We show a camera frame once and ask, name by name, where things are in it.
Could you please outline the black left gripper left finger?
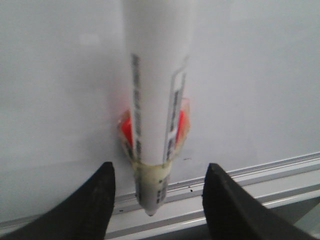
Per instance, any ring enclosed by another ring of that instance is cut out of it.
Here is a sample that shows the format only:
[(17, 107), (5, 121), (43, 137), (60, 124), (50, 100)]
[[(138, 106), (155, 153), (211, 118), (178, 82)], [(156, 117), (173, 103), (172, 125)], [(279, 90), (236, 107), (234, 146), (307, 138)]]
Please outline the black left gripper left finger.
[(74, 193), (3, 240), (103, 240), (116, 194), (115, 169), (104, 162)]

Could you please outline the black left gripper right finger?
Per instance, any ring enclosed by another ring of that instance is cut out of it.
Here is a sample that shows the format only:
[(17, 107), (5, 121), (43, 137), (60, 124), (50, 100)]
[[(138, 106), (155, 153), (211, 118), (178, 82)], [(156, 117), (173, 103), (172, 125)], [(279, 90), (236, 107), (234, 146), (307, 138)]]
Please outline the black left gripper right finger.
[(235, 182), (217, 163), (208, 165), (202, 206), (213, 240), (312, 240)]

